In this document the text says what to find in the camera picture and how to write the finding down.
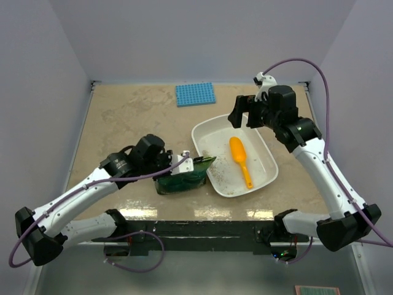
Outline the green litter bag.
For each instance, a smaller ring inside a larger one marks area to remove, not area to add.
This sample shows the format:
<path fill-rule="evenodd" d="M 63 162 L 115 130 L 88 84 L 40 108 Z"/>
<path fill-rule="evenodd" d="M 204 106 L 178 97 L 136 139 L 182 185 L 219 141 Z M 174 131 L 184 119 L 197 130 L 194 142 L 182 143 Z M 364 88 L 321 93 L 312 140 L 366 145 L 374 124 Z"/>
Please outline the green litter bag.
<path fill-rule="evenodd" d="M 174 176 L 154 178 L 155 189 L 160 195 L 177 194 L 198 189 L 206 184 L 207 170 L 213 161 L 193 163 L 194 171 Z"/>

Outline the orange plastic scoop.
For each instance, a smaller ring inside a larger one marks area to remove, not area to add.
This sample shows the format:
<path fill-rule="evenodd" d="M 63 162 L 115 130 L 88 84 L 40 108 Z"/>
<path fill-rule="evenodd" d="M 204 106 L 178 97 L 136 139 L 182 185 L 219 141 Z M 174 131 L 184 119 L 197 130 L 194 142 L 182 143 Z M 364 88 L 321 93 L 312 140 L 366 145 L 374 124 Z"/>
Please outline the orange plastic scoop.
<path fill-rule="evenodd" d="M 238 137 L 231 137 L 229 140 L 230 150 L 234 162 L 236 162 L 242 171 L 246 187 L 248 189 L 253 188 L 252 179 L 247 168 L 247 154 L 243 146 L 242 141 Z"/>

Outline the white litter box tray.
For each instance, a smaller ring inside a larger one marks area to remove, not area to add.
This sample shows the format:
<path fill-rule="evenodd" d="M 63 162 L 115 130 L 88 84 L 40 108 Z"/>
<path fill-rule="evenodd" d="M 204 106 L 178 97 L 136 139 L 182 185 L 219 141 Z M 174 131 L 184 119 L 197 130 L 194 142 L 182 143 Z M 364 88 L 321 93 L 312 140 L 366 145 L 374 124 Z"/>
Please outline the white litter box tray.
<path fill-rule="evenodd" d="M 261 189 L 278 176 L 278 165 L 256 129 L 233 128 L 228 115 L 208 119 L 194 126 L 192 140 L 198 155 L 214 157 L 207 170 L 214 190 L 223 197 L 238 197 Z"/>

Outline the black bag clip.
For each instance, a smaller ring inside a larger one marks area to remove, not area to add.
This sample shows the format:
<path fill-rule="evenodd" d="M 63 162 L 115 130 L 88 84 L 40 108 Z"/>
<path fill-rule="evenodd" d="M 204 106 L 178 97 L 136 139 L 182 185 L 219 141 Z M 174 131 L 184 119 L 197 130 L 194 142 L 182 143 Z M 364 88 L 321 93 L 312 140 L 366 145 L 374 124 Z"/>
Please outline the black bag clip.
<path fill-rule="evenodd" d="M 199 156 L 193 158 L 193 163 L 202 163 L 202 162 L 209 162 L 209 161 L 215 161 L 216 157 L 211 157 L 211 156 Z"/>

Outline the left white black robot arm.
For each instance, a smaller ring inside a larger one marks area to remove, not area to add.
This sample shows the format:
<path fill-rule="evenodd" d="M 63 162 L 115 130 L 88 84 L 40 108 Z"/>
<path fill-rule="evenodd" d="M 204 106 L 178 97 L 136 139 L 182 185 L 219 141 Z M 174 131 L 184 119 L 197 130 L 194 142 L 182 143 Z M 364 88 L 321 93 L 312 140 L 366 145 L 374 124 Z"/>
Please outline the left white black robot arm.
<path fill-rule="evenodd" d="M 15 214 L 17 245 L 23 245 L 29 261 L 43 266 L 63 250 L 99 238 L 121 241 L 129 226 L 116 209 L 91 219 L 75 218 L 97 201 L 140 179 L 169 175 L 174 165 L 172 150 L 152 134 L 136 145 L 109 154 L 83 181 L 60 197 L 36 209 L 23 207 Z"/>

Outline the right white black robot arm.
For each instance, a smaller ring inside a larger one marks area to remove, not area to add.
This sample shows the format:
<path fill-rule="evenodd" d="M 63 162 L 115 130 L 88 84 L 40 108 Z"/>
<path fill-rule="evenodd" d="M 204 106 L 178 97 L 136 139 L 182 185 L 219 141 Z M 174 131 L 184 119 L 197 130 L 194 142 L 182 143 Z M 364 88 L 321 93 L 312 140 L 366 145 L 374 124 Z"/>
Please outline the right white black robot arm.
<path fill-rule="evenodd" d="M 324 155 L 325 141 L 316 124 L 298 114 L 296 93 L 287 85 L 271 87 L 261 98 L 239 95 L 228 116 L 233 128 L 268 127 L 276 139 L 301 163 L 328 208 L 328 215 L 286 210 L 275 216 L 274 236 L 286 242 L 295 234 L 318 238 L 330 251 L 358 241 L 369 234 L 381 217 L 376 204 L 367 204 L 339 171 L 333 159 Z"/>

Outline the blue studded plate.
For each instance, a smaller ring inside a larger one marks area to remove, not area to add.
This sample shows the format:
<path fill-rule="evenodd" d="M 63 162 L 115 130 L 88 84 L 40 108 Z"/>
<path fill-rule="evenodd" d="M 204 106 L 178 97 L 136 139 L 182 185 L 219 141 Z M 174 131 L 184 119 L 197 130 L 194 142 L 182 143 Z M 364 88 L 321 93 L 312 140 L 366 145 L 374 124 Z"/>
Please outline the blue studded plate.
<path fill-rule="evenodd" d="M 212 83 L 177 85 L 175 93 L 178 108 L 216 103 Z"/>

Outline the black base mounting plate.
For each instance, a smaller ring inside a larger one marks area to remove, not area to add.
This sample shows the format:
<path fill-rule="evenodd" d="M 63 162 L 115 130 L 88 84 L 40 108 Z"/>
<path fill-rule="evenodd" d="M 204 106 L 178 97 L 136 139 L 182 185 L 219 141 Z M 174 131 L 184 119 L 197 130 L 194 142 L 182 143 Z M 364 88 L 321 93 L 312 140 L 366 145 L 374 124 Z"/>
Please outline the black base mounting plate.
<path fill-rule="evenodd" d="M 149 251 L 160 251 L 161 246 L 151 233 L 159 237 L 166 251 L 220 251 L 251 252 L 269 255 L 271 250 L 284 248 L 275 243 L 289 244 L 293 240 L 308 242 L 305 235 L 277 234 L 274 221 L 127 221 L 98 242 L 125 242 L 131 238 L 131 255 L 145 256 Z"/>

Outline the pink green board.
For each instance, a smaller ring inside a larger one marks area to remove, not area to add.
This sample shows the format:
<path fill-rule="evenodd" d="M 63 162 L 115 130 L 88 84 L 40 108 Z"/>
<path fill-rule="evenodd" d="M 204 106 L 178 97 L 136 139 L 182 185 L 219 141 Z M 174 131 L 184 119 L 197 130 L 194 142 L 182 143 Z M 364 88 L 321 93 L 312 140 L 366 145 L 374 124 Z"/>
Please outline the pink green board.
<path fill-rule="evenodd" d="M 340 295 L 340 290 L 333 287 L 295 286 L 297 295 Z"/>

